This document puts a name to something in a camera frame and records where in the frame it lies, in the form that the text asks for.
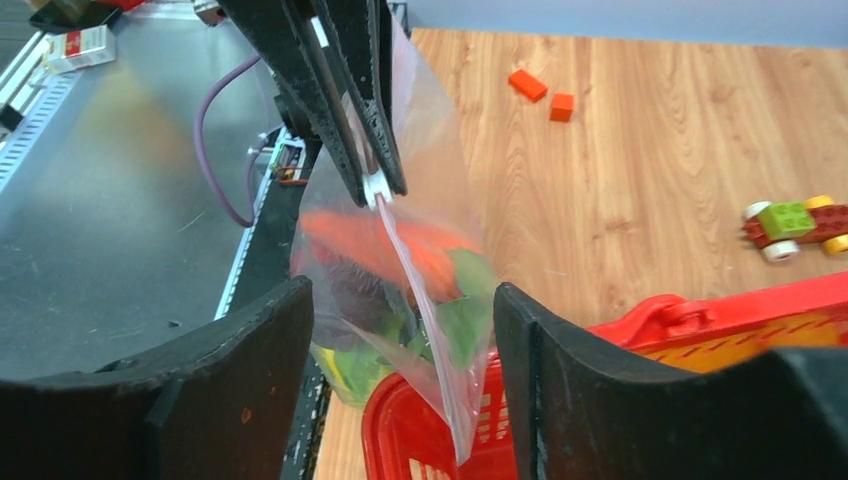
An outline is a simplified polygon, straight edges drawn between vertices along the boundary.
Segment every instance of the toy carrot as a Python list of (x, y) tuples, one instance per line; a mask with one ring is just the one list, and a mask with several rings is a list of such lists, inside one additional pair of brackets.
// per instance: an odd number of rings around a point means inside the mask
[[(409, 288), (400, 259), (378, 216), (315, 211), (301, 214), (299, 221), (312, 241), (401, 289)], [(477, 242), (438, 227), (400, 219), (397, 233), (421, 273), (427, 293), (435, 301), (447, 302), (462, 296), (456, 283), (456, 267), (448, 252), (466, 249), (482, 254)]]

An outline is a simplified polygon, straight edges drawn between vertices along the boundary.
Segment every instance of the green lego brick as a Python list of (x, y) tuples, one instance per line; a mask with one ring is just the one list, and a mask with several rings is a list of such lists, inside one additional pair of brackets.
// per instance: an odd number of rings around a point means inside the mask
[(772, 240), (803, 237), (816, 228), (816, 221), (801, 202), (769, 205), (757, 218)]

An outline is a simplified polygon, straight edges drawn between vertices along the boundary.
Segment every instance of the plastic bag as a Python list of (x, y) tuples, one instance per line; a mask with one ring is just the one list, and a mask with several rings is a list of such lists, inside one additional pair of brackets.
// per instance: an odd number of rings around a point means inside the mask
[(496, 276), (454, 105), (396, 22), (393, 48), (392, 126), (409, 193), (358, 208), (322, 151), (300, 207), (292, 273), (313, 282), (312, 353), (341, 400), (363, 407), (400, 373), (447, 422), (461, 464), (480, 409)]

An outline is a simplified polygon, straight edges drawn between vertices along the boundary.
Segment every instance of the gray wall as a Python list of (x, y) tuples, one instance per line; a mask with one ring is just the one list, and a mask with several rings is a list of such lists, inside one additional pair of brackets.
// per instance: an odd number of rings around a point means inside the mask
[(848, 47), (848, 0), (408, 0), (411, 27)]

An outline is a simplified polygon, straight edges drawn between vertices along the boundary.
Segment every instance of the toy car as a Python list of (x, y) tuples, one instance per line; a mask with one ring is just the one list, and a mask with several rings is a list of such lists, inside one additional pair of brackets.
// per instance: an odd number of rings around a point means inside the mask
[(745, 209), (742, 230), (769, 262), (787, 260), (799, 245), (821, 243), (829, 255), (848, 253), (848, 205), (827, 195), (804, 202), (757, 202)]

